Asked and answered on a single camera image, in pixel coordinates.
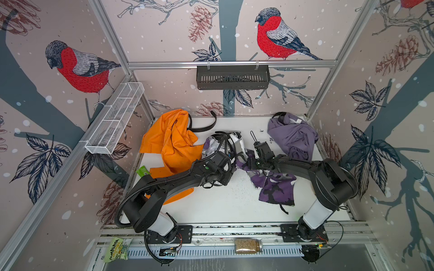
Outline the orange trousers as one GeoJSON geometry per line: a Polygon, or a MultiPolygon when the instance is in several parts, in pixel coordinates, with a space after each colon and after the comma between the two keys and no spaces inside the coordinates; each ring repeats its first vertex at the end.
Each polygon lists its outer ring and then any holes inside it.
{"type": "Polygon", "coordinates": [[[163,167],[149,169],[152,178],[170,177],[191,169],[202,158],[198,137],[188,130],[189,114],[178,109],[163,114],[143,136],[140,152],[160,154],[163,167]]]}

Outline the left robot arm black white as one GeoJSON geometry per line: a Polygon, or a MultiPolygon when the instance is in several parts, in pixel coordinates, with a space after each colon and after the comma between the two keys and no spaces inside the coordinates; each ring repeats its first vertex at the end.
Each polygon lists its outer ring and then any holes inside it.
{"type": "Polygon", "coordinates": [[[172,242],[179,235],[179,226],[171,215],[161,211],[162,206],[188,189],[228,185],[236,171],[237,156],[244,147],[241,141],[240,132],[217,131],[204,144],[205,157],[194,161],[187,171],[170,177],[141,177],[118,205],[115,225],[132,227],[137,233],[152,231],[165,242],[172,242]]]}

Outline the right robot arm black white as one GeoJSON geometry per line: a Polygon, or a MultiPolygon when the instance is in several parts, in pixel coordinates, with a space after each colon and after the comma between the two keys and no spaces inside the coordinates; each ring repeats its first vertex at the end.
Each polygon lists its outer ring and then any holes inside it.
{"type": "Polygon", "coordinates": [[[305,161],[276,156],[265,142],[254,142],[254,156],[246,165],[253,174],[253,184],[262,189],[260,201],[280,207],[294,205],[298,178],[311,182],[316,199],[298,220],[296,233],[303,241],[317,237],[327,219],[358,193],[354,176],[334,160],[305,161]]]}

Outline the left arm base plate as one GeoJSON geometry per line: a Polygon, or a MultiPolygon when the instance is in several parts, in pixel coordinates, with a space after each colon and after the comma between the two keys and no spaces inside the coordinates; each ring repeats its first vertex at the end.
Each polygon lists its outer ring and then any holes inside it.
{"type": "Polygon", "coordinates": [[[148,244],[190,244],[192,242],[193,227],[191,225],[178,225],[167,235],[161,236],[155,231],[148,230],[145,240],[148,244]]]}

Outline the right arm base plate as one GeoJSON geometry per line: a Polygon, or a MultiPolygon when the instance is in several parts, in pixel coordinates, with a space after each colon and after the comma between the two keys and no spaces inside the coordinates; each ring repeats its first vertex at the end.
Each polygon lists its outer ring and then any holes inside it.
{"type": "Polygon", "coordinates": [[[281,224],[280,230],[281,232],[278,236],[281,236],[285,243],[328,242],[328,236],[323,225],[312,230],[309,227],[298,224],[281,224]]]}

